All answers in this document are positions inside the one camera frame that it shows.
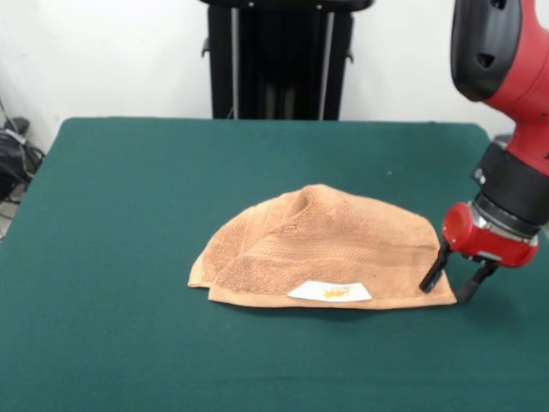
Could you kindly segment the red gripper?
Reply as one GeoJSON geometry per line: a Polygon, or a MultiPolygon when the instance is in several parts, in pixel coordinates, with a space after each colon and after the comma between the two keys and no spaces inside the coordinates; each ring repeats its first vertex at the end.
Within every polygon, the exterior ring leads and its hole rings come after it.
{"type": "Polygon", "coordinates": [[[524,238],[511,234],[489,222],[471,203],[457,203],[447,212],[442,223],[443,242],[437,258],[428,270],[419,289],[430,293],[440,280],[450,251],[466,258],[490,261],[482,265],[456,293],[459,303],[468,303],[485,279],[492,276],[498,265],[522,267],[538,251],[537,235],[524,238]]]}

